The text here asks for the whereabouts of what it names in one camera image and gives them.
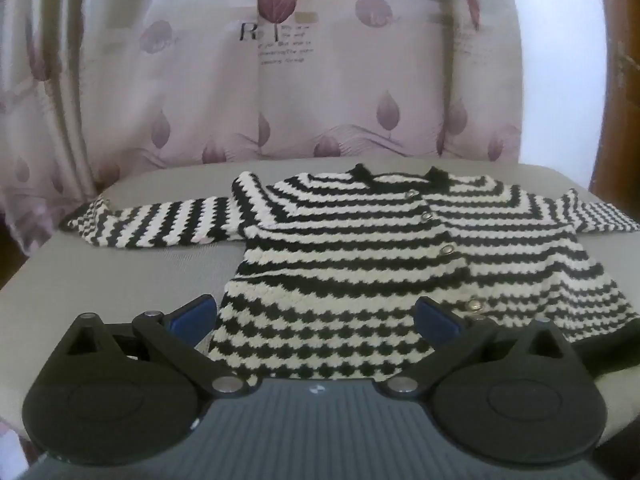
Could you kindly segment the pink leaf print curtain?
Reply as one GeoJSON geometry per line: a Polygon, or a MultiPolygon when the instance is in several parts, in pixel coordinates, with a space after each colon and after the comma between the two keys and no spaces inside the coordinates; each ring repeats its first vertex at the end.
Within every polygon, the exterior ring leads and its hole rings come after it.
{"type": "Polygon", "coordinates": [[[515,162],[514,0],[1,0],[1,217],[24,254],[181,166],[515,162]]]}

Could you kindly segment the brown wooden door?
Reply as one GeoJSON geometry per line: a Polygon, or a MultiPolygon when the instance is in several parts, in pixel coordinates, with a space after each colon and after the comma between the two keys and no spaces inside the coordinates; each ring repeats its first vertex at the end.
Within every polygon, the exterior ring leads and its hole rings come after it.
{"type": "Polygon", "coordinates": [[[603,0],[606,96],[593,194],[639,213],[639,0],[603,0]]]}

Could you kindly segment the black white striped knit sweater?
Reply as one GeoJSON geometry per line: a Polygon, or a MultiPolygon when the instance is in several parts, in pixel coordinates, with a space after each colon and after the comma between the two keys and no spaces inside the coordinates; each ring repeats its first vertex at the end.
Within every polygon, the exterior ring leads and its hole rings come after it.
{"type": "Polygon", "coordinates": [[[431,299],[506,328],[549,320],[596,375],[639,362],[639,315],[582,246],[638,224],[575,191],[529,193],[491,177],[244,172],[225,196],[114,210],[105,198],[62,229],[98,247],[239,240],[208,356],[260,378],[393,376],[431,351],[413,323],[431,299]]]}

